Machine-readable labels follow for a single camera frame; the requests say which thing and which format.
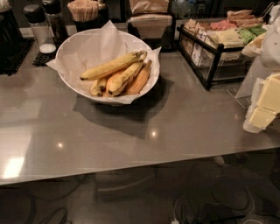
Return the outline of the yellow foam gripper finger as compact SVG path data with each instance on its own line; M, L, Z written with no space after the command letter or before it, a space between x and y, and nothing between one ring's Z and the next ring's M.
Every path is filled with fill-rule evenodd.
M277 113L266 108L254 108L250 106L245 116L243 129L250 133L259 133L272 123Z

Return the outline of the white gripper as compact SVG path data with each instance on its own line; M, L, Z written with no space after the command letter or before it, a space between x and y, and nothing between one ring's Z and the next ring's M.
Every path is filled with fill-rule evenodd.
M280 4L269 13L269 25L262 41L262 64L272 71L280 71ZM273 73L263 83L256 106L275 114L280 113L280 73Z

